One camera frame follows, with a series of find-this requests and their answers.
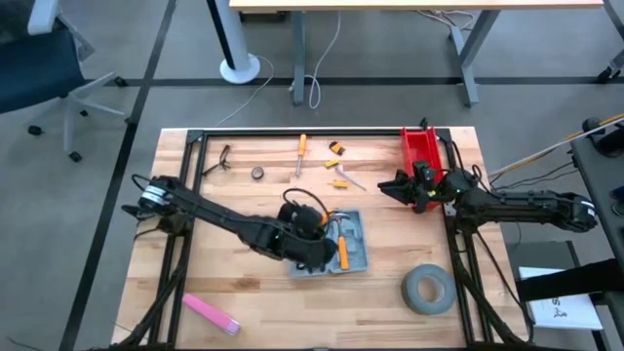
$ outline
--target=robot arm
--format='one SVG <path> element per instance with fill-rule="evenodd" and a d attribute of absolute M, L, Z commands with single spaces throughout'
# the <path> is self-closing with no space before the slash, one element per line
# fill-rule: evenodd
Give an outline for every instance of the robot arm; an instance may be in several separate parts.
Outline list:
<path fill-rule="evenodd" d="M 189 217 L 196 217 L 237 234 L 259 254 L 309 268 L 323 267 L 336 251 L 335 243 L 325 238 L 327 214 L 294 202 L 287 201 L 277 218 L 243 215 L 192 192 L 175 177 L 157 176 L 144 188 L 138 208 L 159 216 L 158 227 L 166 233 L 182 234 Z"/>
<path fill-rule="evenodd" d="M 426 162 L 415 162 L 414 177 L 397 171 L 394 180 L 377 186 L 384 194 L 404 203 L 414 204 L 422 213 L 429 202 L 452 202 L 454 224 L 462 232 L 493 222 L 551 223 L 563 230 L 586 232 L 596 226 L 594 205 L 585 197 L 554 191 L 490 192 L 478 187 L 479 179 L 456 169 L 448 171 L 440 183 L 434 182 L 436 170 Z"/>

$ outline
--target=pink marker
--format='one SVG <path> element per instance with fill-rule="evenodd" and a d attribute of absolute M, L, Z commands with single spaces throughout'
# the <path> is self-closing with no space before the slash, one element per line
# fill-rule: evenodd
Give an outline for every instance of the pink marker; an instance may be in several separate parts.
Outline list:
<path fill-rule="evenodd" d="M 195 310 L 195 312 L 199 313 L 207 320 L 213 322 L 217 327 L 221 328 L 224 332 L 227 332 L 230 335 L 236 334 L 241 328 L 241 325 L 238 322 L 234 321 L 232 317 L 217 310 L 216 308 L 210 306 L 208 303 L 191 295 L 190 293 L 185 293 L 182 301 L 184 301 L 184 303 L 188 307 Z"/>

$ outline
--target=gray tray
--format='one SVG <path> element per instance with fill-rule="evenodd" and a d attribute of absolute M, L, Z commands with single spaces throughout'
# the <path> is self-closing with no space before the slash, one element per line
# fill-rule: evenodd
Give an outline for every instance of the gray tray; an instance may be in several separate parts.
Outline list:
<path fill-rule="evenodd" d="M 340 274 L 350 272 L 361 272 L 369 269 L 369 250 L 367 249 L 367 240 L 364 233 L 364 222 L 358 210 L 339 210 L 340 213 L 349 215 L 350 219 L 342 220 L 342 228 L 344 230 L 344 241 L 347 245 L 347 253 L 349 256 L 349 269 L 340 269 L 338 260 L 338 252 L 325 266 L 325 272 L 320 269 L 313 270 L 310 273 L 307 269 L 297 269 L 296 264 L 289 262 L 289 275 L 291 278 L 304 278 L 325 276 L 329 274 Z M 331 221 L 327 238 L 338 242 L 338 223 Z"/>

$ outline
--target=plastic tray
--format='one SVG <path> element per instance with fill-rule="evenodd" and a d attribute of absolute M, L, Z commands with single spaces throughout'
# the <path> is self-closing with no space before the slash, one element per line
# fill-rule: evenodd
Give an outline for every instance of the plastic tray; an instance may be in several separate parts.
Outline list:
<path fill-rule="evenodd" d="M 401 130 L 401 146 L 404 168 L 409 176 L 413 176 L 413 163 L 415 161 L 427 161 L 434 170 L 442 168 L 440 152 L 438 151 L 438 137 L 433 128 L 422 132 L 408 132 L 403 128 Z M 434 179 L 436 182 L 440 182 L 442 177 L 442 172 L 438 172 Z M 427 209 L 434 209 L 438 206 L 440 203 L 432 202 L 427 204 Z"/>
<path fill-rule="evenodd" d="M 344 241 L 347 245 L 347 253 L 349 256 L 349 269 L 340 269 L 338 253 L 326 265 L 325 272 L 320 269 L 313 270 L 310 273 L 305 269 L 297 269 L 296 264 L 289 262 L 289 275 L 291 278 L 304 278 L 325 276 L 330 274 L 361 272 L 369 269 L 369 250 L 367 249 L 367 240 L 364 233 L 364 225 L 362 216 L 358 210 L 339 210 L 340 213 L 350 216 L 350 219 L 342 220 L 342 229 L 344 230 Z M 334 220 L 330 221 L 327 237 L 338 242 L 338 223 Z"/>

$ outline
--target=wooden tabletop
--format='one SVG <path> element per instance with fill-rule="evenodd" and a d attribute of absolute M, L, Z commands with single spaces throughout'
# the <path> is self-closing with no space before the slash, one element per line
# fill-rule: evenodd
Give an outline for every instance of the wooden tabletop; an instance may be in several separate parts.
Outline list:
<path fill-rule="evenodd" d="M 596 8 L 603 0 L 230 0 L 239 11 L 512 10 Z"/>
<path fill-rule="evenodd" d="M 451 128 L 451 134 L 464 163 L 479 165 L 485 173 L 475 130 Z M 152 169 L 154 176 L 178 174 L 185 136 L 186 130 L 163 130 Z M 326 170 L 323 163 L 336 158 L 328 149 L 330 141 L 335 139 L 346 148 L 340 158 L 345 171 L 368 191 L 355 186 L 337 190 L 329 185 L 338 177 L 334 171 Z M 312 136 L 308 139 L 301 178 L 294 176 L 298 137 L 211 137 L 206 167 L 217 162 L 226 144 L 231 145 L 227 160 L 232 169 L 219 169 L 208 175 L 201 187 L 203 196 L 245 215 L 275 216 L 283 203 L 282 192 L 298 186 L 315 193 L 330 209 L 357 208 L 364 220 L 370 269 L 331 277 L 291 279 L 286 262 L 251 252 L 236 235 L 196 220 L 185 291 L 232 316 L 242 329 L 230 336 L 184 306 L 176 347 L 465 345 L 456 302 L 444 314 L 423 316 L 410 311 L 401 298 L 401 280 L 415 266 L 433 263 L 449 273 L 452 270 L 442 210 L 415 214 L 376 187 L 380 181 L 393 179 L 397 168 L 402 167 L 397 136 Z M 260 181 L 252 180 L 250 175 L 256 166 L 265 171 Z M 298 200 L 312 204 L 305 198 Z M 145 223 L 139 230 L 153 225 Z M 513 285 L 500 228 L 488 224 L 482 227 L 482 233 Z M 113 341 L 125 337 L 126 329 L 134 327 L 154 300 L 165 243 L 165 235 L 159 232 L 136 240 Z M 487 299 L 510 328 L 524 337 L 526 329 L 520 309 L 505 291 L 479 241 L 475 245 Z M 473 325 L 481 339 L 474 301 L 470 299 L 470 302 Z"/>

